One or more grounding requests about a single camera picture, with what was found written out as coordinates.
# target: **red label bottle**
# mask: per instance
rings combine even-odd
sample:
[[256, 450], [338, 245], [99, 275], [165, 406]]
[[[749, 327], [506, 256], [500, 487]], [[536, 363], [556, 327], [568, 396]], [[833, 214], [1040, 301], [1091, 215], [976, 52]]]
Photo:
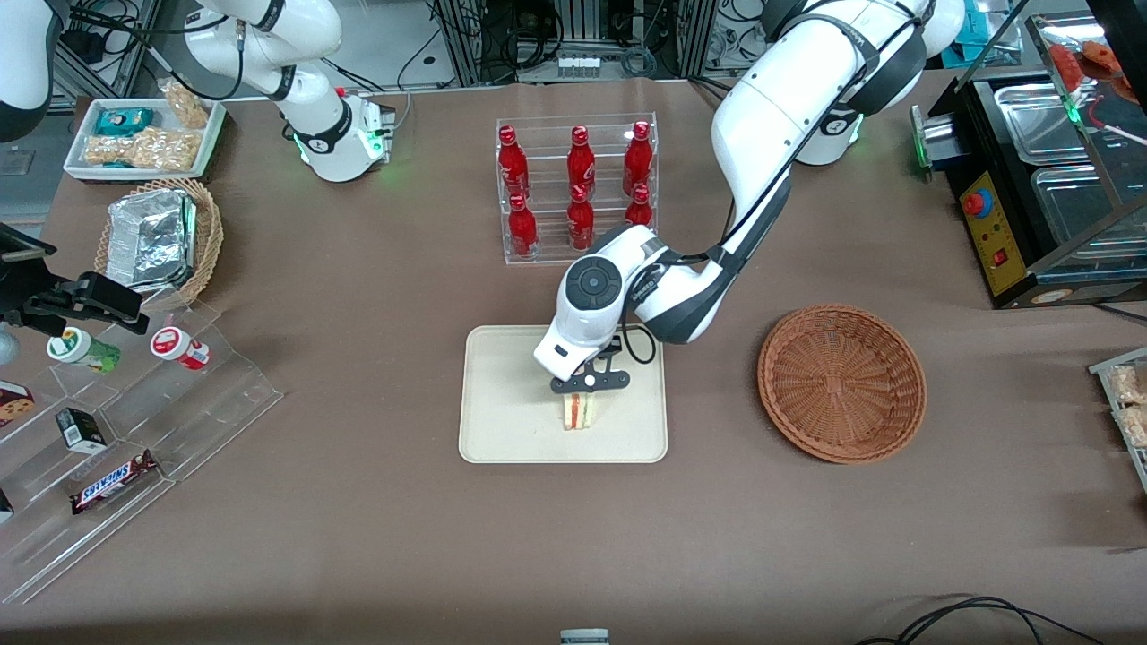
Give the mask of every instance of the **red label bottle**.
[[570, 186], [570, 208], [565, 209], [570, 224], [570, 246], [584, 251], [593, 243], [593, 207], [585, 186]]
[[653, 168], [653, 146], [649, 143], [649, 124], [639, 121], [633, 124], [633, 139], [625, 150], [625, 177], [622, 189], [626, 195], [633, 195], [633, 187], [649, 181], [649, 170]]
[[633, 187], [633, 201], [625, 209], [625, 222], [649, 226], [653, 222], [653, 207], [649, 205], [649, 187], [638, 184]]
[[506, 192], [530, 196], [530, 170], [525, 164], [525, 151], [517, 143], [517, 132], [513, 125], [498, 129], [498, 166], [501, 169]]
[[585, 188], [587, 199], [593, 199], [594, 185], [594, 157], [590, 149], [590, 131], [584, 125], [575, 125], [571, 133], [574, 146], [565, 157], [565, 168], [569, 170], [570, 186], [582, 186]]
[[509, 196], [509, 240], [514, 255], [532, 259], [538, 255], [538, 222], [525, 207], [525, 195], [512, 193]]

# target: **acrylic bottle rack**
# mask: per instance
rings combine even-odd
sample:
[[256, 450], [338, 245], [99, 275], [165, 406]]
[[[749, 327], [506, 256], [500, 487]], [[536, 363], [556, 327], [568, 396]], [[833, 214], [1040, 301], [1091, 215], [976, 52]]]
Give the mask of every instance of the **acrylic bottle rack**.
[[494, 130], [494, 180], [498, 184], [499, 213], [502, 227], [502, 254], [506, 264], [569, 263], [582, 257], [569, 243], [569, 224], [565, 209], [570, 203], [569, 176], [565, 157], [570, 151], [570, 131], [584, 125], [590, 131], [590, 147], [595, 155], [596, 181], [591, 203], [594, 210], [594, 239], [610, 228], [625, 224], [625, 209], [630, 197], [622, 189], [625, 172], [625, 150], [633, 138], [633, 124], [649, 122], [649, 145], [653, 146], [653, 168], [649, 171], [649, 205], [653, 222], [649, 228], [657, 232], [657, 115], [634, 112], [595, 116], [556, 116], [540, 118], [501, 118], [498, 129], [513, 125], [517, 142], [525, 153], [530, 171], [529, 208], [538, 222], [538, 255], [522, 258], [514, 254], [509, 236], [509, 194], [498, 166], [498, 130]]
[[[26, 603], [164, 492], [185, 481], [282, 394], [237, 353], [213, 321], [218, 312], [174, 292], [145, 303], [148, 333], [109, 327], [96, 337], [118, 347], [116, 368], [96, 374], [57, 364], [33, 382], [34, 409], [0, 428], [0, 490], [15, 513], [0, 524], [0, 600]], [[151, 335], [174, 325], [211, 350], [200, 371], [151, 355]], [[55, 415], [92, 414], [108, 448], [64, 445]], [[93, 508], [73, 515], [69, 496], [150, 450], [158, 467]]]

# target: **brown wicker basket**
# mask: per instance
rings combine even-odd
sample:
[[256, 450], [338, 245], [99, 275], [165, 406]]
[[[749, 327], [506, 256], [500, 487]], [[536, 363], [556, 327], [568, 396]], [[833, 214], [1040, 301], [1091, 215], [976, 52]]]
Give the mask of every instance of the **brown wicker basket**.
[[920, 360], [904, 337], [842, 304], [781, 319], [760, 348], [757, 388], [789, 441], [837, 464], [867, 464], [903, 449], [928, 399]]
[[[223, 247], [223, 219], [211, 193], [194, 179], [158, 179], [139, 186], [131, 194], [146, 193], [158, 188], [182, 188], [195, 201], [195, 274], [179, 289], [184, 302], [190, 303], [208, 286], [219, 259]], [[111, 219], [103, 225], [100, 248], [95, 251], [95, 270], [103, 273], [108, 267], [108, 240], [111, 239]], [[164, 303], [149, 303], [151, 309], [163, 309]]]

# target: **red emergency stop button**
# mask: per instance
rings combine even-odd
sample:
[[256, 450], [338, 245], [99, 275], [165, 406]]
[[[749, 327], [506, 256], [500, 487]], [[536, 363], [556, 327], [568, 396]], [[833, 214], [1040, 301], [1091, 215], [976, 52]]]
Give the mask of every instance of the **red emergency stop button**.
[[963, 212], [976, 219], [983, 219], [992, 212], [992, 194], [981, 188], [963, 199]]

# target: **brown table surface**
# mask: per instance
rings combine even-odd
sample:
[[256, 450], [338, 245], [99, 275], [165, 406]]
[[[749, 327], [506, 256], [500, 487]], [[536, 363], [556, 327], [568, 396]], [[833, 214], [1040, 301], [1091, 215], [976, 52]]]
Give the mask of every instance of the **brown table surface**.
[[[836, 165], [794, 171], [712, 327], [665, 350], [670, 449], [643, 466], [459, 457], [467, 334], [547, 322], [563, 271], [502, 262], [493, 125], [655, 110], [662, 236], [697, 251], [728, 204], [711, 99], [637, 80], [419, 95], [395, 161], [346, 185], [299, 163], [274, 106], [228, 106], [203, 300], [287, 396], [29, 605], [0, 607], [0, 643], [546, 644], [600, 625], [618, 645], [849, 644], [965, 592], [1145, 642], [1145, 496], [1086, 366], [1147, 333], [1086, 306], [990, 309], [946, 186], [911, 174], [907, 106], [947, 78], [866, 122]], [[63, 180], [54, 270], [91, 266], [125, 192]], [[923, 363], [927, 418], [887, 461], [807, 457], [757, 397], [765, 333], [825, 302], [883, 317]], [[42, 339], [22, 336], [21, 368], [38, 368]], [[927, 642], [1030, 642], [983, 613]]]

